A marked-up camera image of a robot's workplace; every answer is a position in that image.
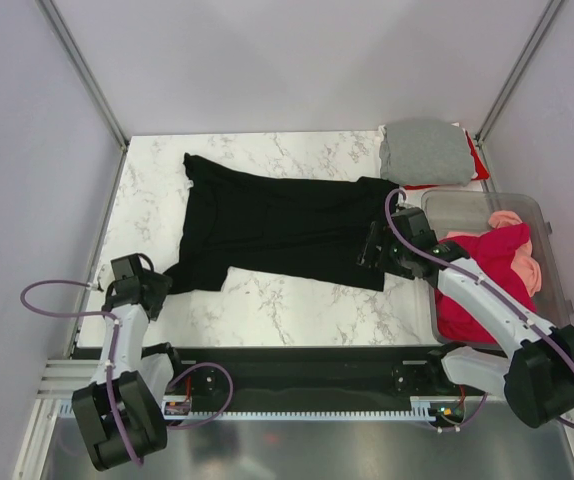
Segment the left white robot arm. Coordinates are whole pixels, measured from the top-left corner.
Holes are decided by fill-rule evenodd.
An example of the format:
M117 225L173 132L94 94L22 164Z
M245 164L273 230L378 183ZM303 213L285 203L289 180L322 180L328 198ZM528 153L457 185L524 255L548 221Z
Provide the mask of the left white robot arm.
M84 445L99 471L130 461L140 465L167 445L162 397L183 388L187 371L171 360L166 344L145 354L144 336L170 287L169 277L149 270L117 274L107 287L101 357L90 383L72 395Z

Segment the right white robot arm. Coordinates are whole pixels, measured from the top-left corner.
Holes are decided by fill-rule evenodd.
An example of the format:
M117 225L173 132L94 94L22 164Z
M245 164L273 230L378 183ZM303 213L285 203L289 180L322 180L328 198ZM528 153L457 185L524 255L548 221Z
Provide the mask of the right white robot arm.
M499 356L452 344L425 368L434 392L471 386L506 401L531 428L558 420L574 429L574 327L558 328L498 285L453 240L440 242L417 207L371 222L362 267L420 279L455 301L491 335Z

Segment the black t-shirt blue logo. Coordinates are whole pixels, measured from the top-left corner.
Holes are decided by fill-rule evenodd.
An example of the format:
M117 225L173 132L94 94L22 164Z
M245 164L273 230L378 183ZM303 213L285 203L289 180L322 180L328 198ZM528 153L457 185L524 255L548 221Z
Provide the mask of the black t-shirt blue logo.
M396 184L268 178L190 154L183 165L192 186L171 293L217 292L230 268L383 289L358 258Z

